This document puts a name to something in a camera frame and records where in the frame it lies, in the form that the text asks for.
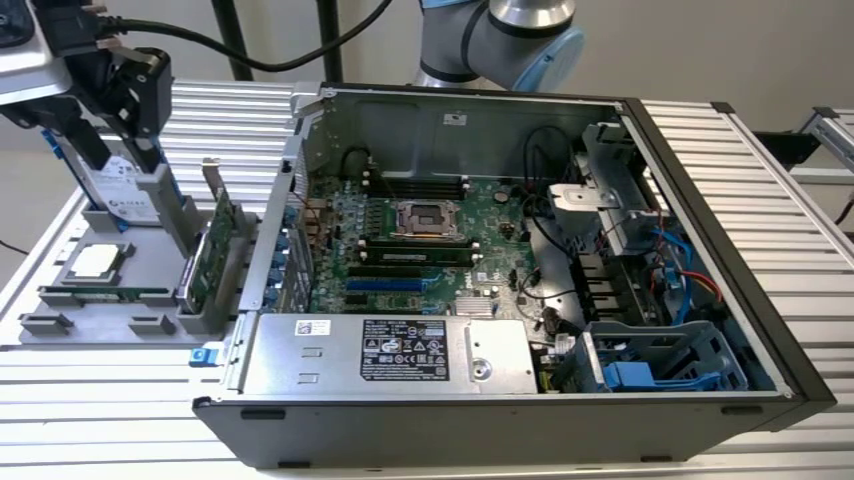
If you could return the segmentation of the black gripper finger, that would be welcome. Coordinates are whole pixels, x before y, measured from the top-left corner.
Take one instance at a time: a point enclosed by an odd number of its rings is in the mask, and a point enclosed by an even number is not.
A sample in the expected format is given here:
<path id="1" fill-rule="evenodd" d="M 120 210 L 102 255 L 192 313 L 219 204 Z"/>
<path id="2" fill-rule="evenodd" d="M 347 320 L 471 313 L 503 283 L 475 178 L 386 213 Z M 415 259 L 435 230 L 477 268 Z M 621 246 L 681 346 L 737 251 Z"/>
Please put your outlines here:
<path id="1" fill-rule="evenodd" d="M 40 127 L 66 138 L 87 166 L 102 170 L 107 164 L 107 144 L 83 117 L 76 99 L 44 97 L 2 106 L 2 114 L 22 128 Z"/>
<path id="2" fill-rule="evenodd" d="M 120 137 L 136 165 L 152 173 L 163 162 L 159 135 L 172 111 L 172 64 L 166 51 L 120 47 L 122 60 L 114 79 L 119 82 Z"/>

